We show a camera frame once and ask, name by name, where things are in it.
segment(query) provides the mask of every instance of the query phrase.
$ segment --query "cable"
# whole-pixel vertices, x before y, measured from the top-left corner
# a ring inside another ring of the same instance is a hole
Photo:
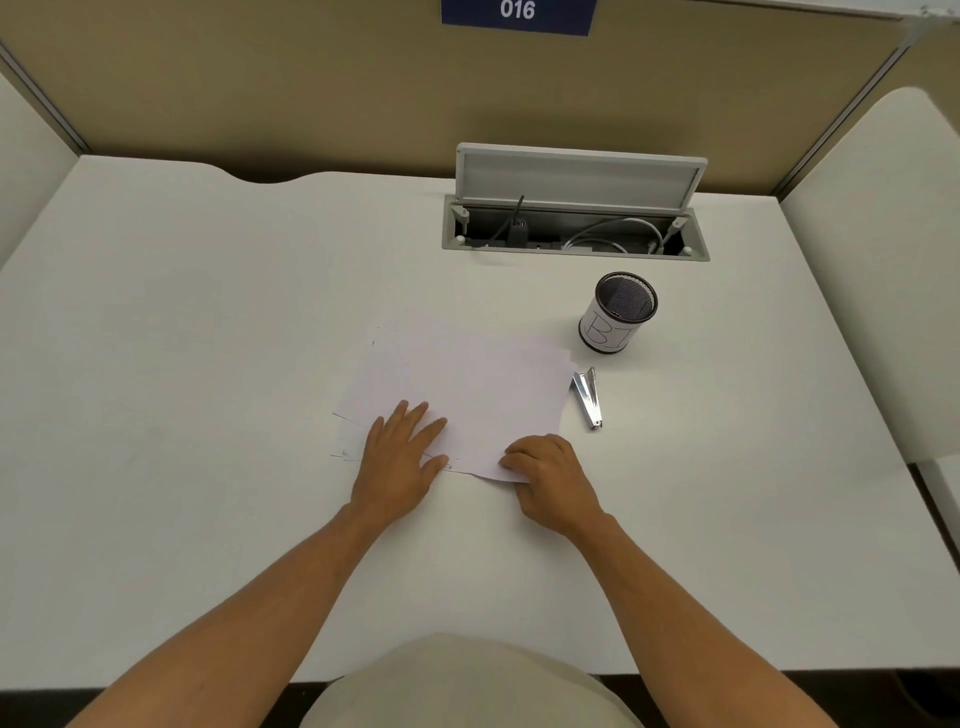
[[[609,246],[611,246],[611,247],[613,247],[613,248],[616,248],[618,251],[620,251],[621,253],[623,253],[623,254],[625,254],[625,255],[629,255],[629,254],[630,254],[630,251],[628,251],[626,248],[624,248],[624,247],[623,247],[622,245],[620,245],[619,243],[614,243],[612,240],[605,240],[605,239],[602,238],[602,237],[585,237],[585,238],[581,238],[580,240],[575,240],[575,241],[573,241],[573,243],[564,246],[564,247],[562,248],[562,250],[567,251],[567,250],[569,250],[570,248],[572,248],[574,245],[581,245],[581,244],[583,244],[583,243],[603,243],[604,245],[609,245]]]
[[[666,235],[660,241],[660,246],[663,248],[663,253],[665,255],[666,255],[666,241],[669,240],[678,232],[680,232],[680,228],[682,228],[686,224],[686,220],[687,218],[685,217],[677,217],[677,218],[674,218],[674,221],[672,223],[670,223],[669,230],[667,230]]]
[[[493,235],[491,235],[490,240],[471,241],[470,244],[472,245],[472,247],[482,248],[485,245],[490,245],[494,240],[496,240],[497,237],[499,237],[501,232],[503,232],[508,227],[510,227],[510,224],[513,223],[514,220],[516,219],[516,214],[520,212],[520,206],[523,205],[523,198],[524,198],[524,195],[520,195],[520,199],[516,201],[516,206],[514,207],[514,211],[510,213],[510,217],[508,217],[506,220],[503,221],[503,225],[497,228],[497,231]]]
[[[576,239],[580,237],[582,234],[584,234],[585,232],[589,232],[594,228],[599,228],[601,225],[606,225],[607,223],[620,223],[620,222],[640,223],[640,225],[645,225],[646,227],[648,227],[650,230],[654,232],[654,235],[657,236],[658,247],[663,245],[663,235],[661,235],[660,231],[657,230],[657,226],[651,223],[650,221],[644,220],[643,218],[640,218],[640,217],[614,217],[611,220],[601,220],[599,223],[593,223],[592,225],[587,225],[582,230],[574,232],[572,235],[570,235],[569,239],[567,239],[567,241],[561,246],[561,250],[565,251],[568,248],[572,247],[575,244]]]

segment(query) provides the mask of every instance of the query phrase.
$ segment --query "stack of paper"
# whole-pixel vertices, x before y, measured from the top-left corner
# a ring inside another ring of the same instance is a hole
[[[359,460],[377,417],[400,400],[428,401],[421,426],[448,422],[427,455],[447,455],[447,469],[459,473],[522,480],[497,461],[514,440],[559,430],[574,370],[568,350],[534,338],[479,333],[426,314],[394,318],[375,330],[334,408],[343,421],[332,454]]]

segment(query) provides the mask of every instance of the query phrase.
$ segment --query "black mesh cup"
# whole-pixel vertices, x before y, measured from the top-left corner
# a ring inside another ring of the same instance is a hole
[[[580,319],[580,338],[595,352],[617,353],[655,313],[657,293],[650,283],[633,273],[607,273]]]

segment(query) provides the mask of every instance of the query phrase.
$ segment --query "open lid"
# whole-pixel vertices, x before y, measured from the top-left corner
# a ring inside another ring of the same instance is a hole
[[[680,214],[707,160],[581,149],[457,146],[457,201],[474,205]]]

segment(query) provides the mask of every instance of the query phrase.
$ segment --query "number sign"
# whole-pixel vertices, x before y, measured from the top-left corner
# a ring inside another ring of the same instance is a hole
[[[441,0],[446,25],[585,36],[596,0]]]

